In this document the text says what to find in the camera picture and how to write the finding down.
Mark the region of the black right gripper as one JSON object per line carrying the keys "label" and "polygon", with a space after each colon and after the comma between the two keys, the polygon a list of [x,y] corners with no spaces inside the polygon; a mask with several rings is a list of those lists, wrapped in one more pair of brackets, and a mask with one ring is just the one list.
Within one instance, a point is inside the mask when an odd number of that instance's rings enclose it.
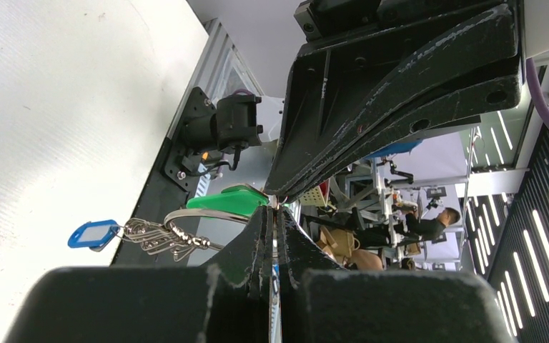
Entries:
{"label": "black right gripper", "polygon": [[307,44],[269,195],[296,199],[392,143],[520,103],[520,1],[303,1],[294,18]]}

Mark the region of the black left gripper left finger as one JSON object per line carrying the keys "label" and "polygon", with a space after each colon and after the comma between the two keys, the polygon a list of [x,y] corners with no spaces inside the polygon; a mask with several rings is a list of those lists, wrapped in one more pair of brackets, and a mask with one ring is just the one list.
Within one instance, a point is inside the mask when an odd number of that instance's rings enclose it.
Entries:
{"label": "black left gripper left finger", "polygon": [[65,267],[45,274],[7,342],[270,342],[273,210],[198,267]]}

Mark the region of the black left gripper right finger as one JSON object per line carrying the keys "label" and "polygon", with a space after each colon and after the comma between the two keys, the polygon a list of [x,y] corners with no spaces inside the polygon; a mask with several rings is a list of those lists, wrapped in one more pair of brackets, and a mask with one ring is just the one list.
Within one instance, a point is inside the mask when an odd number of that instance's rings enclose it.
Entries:
{"label": "black left gripper right finger", "polygon": [[342,268],[275,212],[284,342],[512,342],[495,295],[462,272]]}

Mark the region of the silver keyring with clips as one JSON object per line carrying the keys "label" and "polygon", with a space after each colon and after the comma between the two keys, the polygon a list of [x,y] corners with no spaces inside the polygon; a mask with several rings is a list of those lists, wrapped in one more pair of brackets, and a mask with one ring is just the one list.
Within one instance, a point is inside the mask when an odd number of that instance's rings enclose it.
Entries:
{"label": "silver keyring with clips", "polygon": [[160,223],[148,222],[140,218],[131,218],[121,226],[122,239],[138,244],[148,255],[170,252],[175,262],[180,262],[196,250],[220,251],[221,244],[208,238],[184,231],[175,221],[185,217],[206,217],[229,222],[246,224],[249,217],[215,209],[179,209],[168,213]]}

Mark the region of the green tagged key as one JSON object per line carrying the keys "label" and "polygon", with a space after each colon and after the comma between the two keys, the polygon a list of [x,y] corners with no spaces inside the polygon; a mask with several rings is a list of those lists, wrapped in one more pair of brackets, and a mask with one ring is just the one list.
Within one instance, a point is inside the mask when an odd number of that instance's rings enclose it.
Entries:
{"label": "green tagged key", "polygon": [[237,184],[219,194],[195,197],[186,203],[188,209],[213,209],[244,217],[251,217],[255,209],[269,204],[269,198],[248,184]]}

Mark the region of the blue tagged key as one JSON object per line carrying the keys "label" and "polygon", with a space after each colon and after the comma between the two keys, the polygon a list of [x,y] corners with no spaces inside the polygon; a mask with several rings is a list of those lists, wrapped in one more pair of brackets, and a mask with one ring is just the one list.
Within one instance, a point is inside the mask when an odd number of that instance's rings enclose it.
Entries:
{"label": "blue tagged key", "polygon": [[87,222],[69,237],[67,246],[72,249],[88,248],[100,252],[119,233],[120,226],[112,219]]}

